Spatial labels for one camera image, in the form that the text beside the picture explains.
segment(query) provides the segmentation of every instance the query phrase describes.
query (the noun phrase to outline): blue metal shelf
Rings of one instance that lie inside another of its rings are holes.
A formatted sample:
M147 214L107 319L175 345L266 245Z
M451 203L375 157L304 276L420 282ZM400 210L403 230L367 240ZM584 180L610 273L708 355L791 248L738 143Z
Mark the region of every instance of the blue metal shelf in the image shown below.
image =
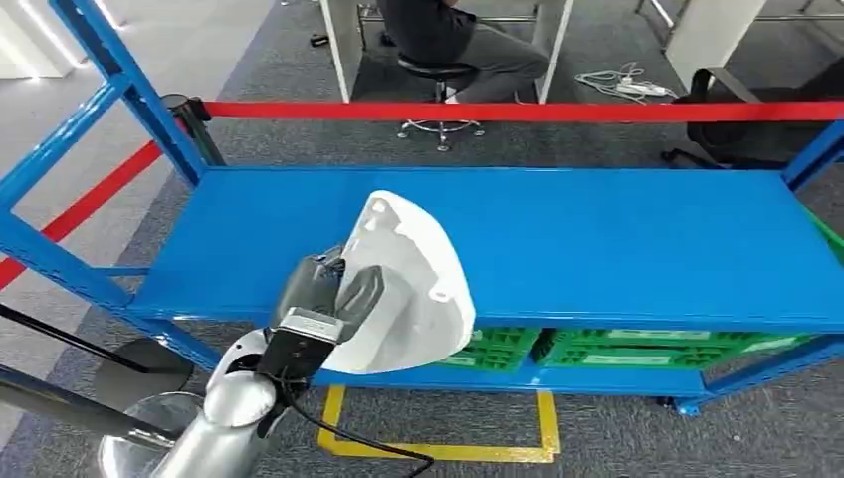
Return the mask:
M0 251L212 369L171 319L267 321L304 255L342 243L366 196L430 211L464 265L480 326L844 333L844 270L793 191L842 158L844 120L773 171L208 167L92 0L50 0L105 85L0 180ZM196 187L154 264L86 264L9 210L118 98ZM112 275L146 274L139 293ZM696 371L435 365L317 383L715 397L844 353L816 338L704 388Z
M473 391L550 390L557 393L701 397L696 370L631 367L541 367L530 358L515 372L426 365L373 375L320 371L314 384Z
M211 169L130 309L265 324L376 189L443 224L479 325L844 332L844 270L778 175L753 171Z

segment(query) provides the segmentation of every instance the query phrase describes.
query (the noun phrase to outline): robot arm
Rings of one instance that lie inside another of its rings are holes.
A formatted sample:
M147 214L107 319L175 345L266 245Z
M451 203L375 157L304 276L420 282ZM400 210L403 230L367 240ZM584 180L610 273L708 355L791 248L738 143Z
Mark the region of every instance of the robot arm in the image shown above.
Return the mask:
M271 325L223 355L196 419L158 465L161 478L245 477L293 400L337 345L349 340L384 291L381 268L359 271L338 299L336 253L305 258L291 275Z

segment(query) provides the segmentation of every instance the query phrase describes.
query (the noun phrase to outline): person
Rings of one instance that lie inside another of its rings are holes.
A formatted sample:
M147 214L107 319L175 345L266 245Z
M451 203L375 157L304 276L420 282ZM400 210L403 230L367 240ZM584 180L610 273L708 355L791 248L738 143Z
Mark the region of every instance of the person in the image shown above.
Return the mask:
M403 55L420 63L460 63L478 70L449 82L446 103L510 100L545 74L547 56L531 43L479 23L454 8L457 0L377 0L387 33Z

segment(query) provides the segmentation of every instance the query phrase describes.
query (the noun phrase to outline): stanchion base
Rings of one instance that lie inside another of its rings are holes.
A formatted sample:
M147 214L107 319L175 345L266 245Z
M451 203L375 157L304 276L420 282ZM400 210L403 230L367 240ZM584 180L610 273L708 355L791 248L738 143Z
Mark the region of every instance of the stanchion base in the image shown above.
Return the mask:
M152 339L138 339L114 351L119 356L150 369L139 373L104 360L94 378L100 403L126 410L141 400L180 390L193 373L193 363Z
M173 392L145 398L125 413L180 435L201 410L202 397ZM154 450L107 436L100 441L97 464L105 478L147 478L166 454L167 450Z

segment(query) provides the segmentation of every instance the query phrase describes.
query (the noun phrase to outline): stool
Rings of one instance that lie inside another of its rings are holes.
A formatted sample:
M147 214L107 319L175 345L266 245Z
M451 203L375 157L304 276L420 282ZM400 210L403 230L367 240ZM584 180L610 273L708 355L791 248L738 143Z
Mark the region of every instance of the stool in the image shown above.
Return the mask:
M455 78L464 77L466 75L472 75L477 71L475 67L459 63L420 63L413 61L401 54L399 54L398 56L398 65L401 68L407 70L408 73L410 73L414 77L435 80L437 83L434 86L434 98L436 99L435 102L439 104L444 104L446 102L446 82L448 80L454 80ZM451 126L449 125L449 123L455 123L456 125ZM469 126L474 126L476 128L475 136L484 135L484 130L481 129L481 124L477 121L471 121L467 119L459 121L409 119L401 126L401 130L398 133L398 137L407 137L407 130L410 127L415 127L417 129L421 129L423 131L428 132L436 132L440 136L440 142L437 145L437 150L448 151L451 146L449 146L448 144L447 135L451 132L459 131Z

